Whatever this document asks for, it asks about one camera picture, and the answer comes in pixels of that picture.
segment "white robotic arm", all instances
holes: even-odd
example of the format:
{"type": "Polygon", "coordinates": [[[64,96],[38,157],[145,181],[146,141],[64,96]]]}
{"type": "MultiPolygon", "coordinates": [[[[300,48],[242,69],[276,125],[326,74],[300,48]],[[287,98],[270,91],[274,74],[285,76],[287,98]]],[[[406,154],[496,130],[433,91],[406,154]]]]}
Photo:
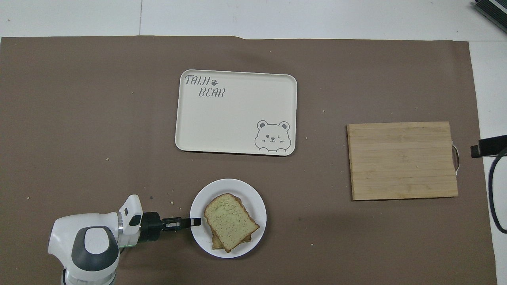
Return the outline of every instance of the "white robotic arm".
{"type": "Polygon", "coordinates": [[[114,284],[119,248],[157,240],[160,231],[201,225],[201,219],[160,220],[156,212],[142,212],[137,195],[130,195],[118,212],[87,213],[55,221],[48,253],[64,266],[61,284],[114,284]]]}

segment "bear drawing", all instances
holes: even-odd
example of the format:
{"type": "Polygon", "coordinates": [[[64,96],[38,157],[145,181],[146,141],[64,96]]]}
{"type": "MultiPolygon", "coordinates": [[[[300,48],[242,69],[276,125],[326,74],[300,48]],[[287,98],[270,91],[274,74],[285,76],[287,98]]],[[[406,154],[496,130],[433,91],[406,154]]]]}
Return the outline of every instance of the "bear drawing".
{"type": "Polygon", "coordinates": [[[288,137],[288,122],[281,122],[278,125],[268,124],[266,121],[257,123],[257,137],[255,145],[259,151],[286,152],[291,146],[291,139],[288,137]]]}

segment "cutting board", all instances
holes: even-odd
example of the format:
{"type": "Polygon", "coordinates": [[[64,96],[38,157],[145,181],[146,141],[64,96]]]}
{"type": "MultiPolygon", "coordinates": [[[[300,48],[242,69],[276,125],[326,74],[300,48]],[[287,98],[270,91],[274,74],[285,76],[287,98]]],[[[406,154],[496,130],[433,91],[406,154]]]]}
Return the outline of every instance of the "cutting board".
{"type": "Polygon", "coordinates": [[[347,126],[353,200],[458,196],[449,122],[347,126]]]}

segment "brown tablecloth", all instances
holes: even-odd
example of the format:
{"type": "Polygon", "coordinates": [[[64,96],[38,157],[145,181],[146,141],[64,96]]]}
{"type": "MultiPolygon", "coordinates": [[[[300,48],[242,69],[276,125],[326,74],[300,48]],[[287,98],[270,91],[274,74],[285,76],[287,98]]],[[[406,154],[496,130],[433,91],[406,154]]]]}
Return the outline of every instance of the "brown tablecloth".
{"type": "Polygon", "coordinates": [[[47,253],[59,217],[116,211],[130,194],[185,217],[222,178],[262,196],[257,247],[225,260],[190,230],[163,233],[121,255],[117,284],[496,283],[482,161],[468,150],[479,125],[466,42],[3,38],[0,108],[2,284],[59,282],[47,253]],[[294,76],[294,153],[180,151],[178,81],[191,68],[294,76]],[[450,122],[459,196],[351,201],[345,126],[413,121],[450,122]]]}

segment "metal handle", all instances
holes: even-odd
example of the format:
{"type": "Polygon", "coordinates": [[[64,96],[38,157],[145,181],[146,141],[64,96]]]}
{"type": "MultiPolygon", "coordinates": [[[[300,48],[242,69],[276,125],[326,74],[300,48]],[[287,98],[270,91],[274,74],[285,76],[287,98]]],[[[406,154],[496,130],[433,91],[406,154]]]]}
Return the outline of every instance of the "metal handle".
{"type": "Polygon", "coordinates": [[[452,143],[452,150],[453,150],[453,154],[454,154],[452,162],[454,164],[454,170],[456,170],[456,175],[458,175],[458,169],[459,169],[459,151],[458,151],[458,148],[454,145],[454,142],[451,141],[451,143],[452,143]]]}

